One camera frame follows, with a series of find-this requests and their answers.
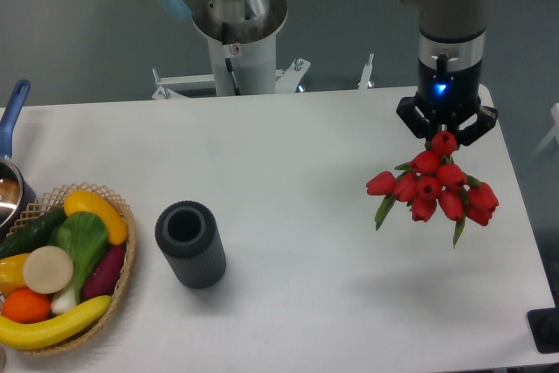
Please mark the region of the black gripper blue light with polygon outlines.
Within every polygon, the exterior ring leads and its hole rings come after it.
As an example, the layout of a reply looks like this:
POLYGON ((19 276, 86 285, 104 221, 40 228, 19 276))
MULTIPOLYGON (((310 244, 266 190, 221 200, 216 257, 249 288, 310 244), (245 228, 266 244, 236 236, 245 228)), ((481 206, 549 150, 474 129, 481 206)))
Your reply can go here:
POLYGON ((456 128, 475 114, 475 121, 456 132, 459 146, 470 146, 496 126, 498 110, 480 106, 482 61, 457 72, 437 71, 418 61, 416 96, 403 97, 397 115, 418 139, 432 139, 441 125, 456 128))

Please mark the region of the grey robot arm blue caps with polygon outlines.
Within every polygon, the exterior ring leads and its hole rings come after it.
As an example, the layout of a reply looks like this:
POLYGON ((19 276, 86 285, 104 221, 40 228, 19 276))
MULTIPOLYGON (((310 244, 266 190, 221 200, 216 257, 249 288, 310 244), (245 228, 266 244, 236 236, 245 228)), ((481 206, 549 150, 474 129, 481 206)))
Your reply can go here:
MULTIPOLYGON (((156 0, 171 16, 189 19, 206 38, 220 96, 276 93, 276 36, 286 0, 156 0)), ((497 122, 480 102, 480 69, 488 0, 397 0, 418 8, 418 87, 397 115, 417 137, 448 130, 468 146, 497 122)))

